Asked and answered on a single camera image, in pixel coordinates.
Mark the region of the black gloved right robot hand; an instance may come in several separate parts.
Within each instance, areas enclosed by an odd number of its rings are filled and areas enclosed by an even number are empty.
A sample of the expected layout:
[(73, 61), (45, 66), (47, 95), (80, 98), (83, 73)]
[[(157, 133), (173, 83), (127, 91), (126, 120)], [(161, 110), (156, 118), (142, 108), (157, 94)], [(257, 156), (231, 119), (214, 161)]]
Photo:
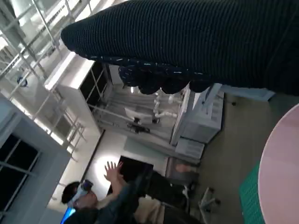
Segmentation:
[(299, 94), (296, 0), (129, 0), (65, 27), (68, 50), (119, 66), (126, 86), (212, 84)]

